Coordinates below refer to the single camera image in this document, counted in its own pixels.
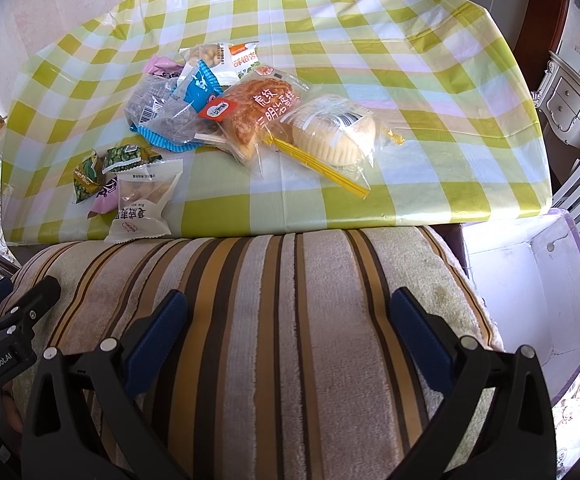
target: barcode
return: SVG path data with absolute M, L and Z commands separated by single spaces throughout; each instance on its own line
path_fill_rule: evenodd
M 334 117 L 334 121 L 341 127 L 347 128 L 352 126 L 352 124 L 356 123 L 361 118 L 358 114 L 353 114 L 352 112 L 347 112 L 345 114 L 338 115 Z
M 161 112 L 162 108 L 163 104 L 157 102 L 152 103 L 152 106 L 145 105 L 144 109 L 141 111 L 141 118 L 139 118 L 139 124 L 145 123 L 146 121 L 155 118 L 159 114 L 159 112 Z

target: yellow and white checkered tablecloth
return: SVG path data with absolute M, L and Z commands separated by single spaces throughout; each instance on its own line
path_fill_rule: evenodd
M 173 236 L 233 236 L 530 216 L 548 164 L 521 72 L 490 15 L 465 0 L 126 0 L 31 57 L 3 150 L 12 243 L 104 238 L 72 171 L 94 148 L 144 144 L 123 114 L 152 54 L 259 40 L 262 62 L 385 111 L 406 138 L 367 168 L 365 200 L 279 153 L 265 178 L 226 153 L 181 155 Z

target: green snack wrapper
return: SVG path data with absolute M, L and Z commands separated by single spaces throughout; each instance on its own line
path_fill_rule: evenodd
M 74 169 L 74 193 L 77 204 L 98 193 L 105 184 L 101 168 L 103 164 L 97 152 L 91 150 L 83 162 Z
M 161 155 L 150 148 L 141 148 L 136 144 L 117 146 L 107 150 L 103 160 L 103 173 L 130 170 L 161 159 Z

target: blue gripper pad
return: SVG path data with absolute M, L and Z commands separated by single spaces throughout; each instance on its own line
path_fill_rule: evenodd
M 423 307 L 406 291 L 406 288 L 398 288 L 393 292 L 390 320 L 428 386 L 446 396 L 454 388 L 452 357 L 427 322 Z
M 179 290 L 171 290 L 149 318 L 139 319 L 129 328 L 128 332 L 137 323 L 147 325 L 124 362 L 124 389 L 131 399 L 150 389 L 187 320 L 186 297 Z

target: white drawer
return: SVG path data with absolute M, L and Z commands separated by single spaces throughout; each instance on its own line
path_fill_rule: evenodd
M 559 79 L 556 88 L 557 94 L 566 102 L 570 109 L 579 115 L 580 113 L 580 94 L 575 88 L 563 77 Z
M 577 115 L 567 105 L 566 101 L 557 94 L 556 90 L 552 94 L 552 97 L 548 99 L 545 107 L 548 109 L 548 113 L 554 121 L 554 124 L 561 132 L 567 133 L 574 126 Z

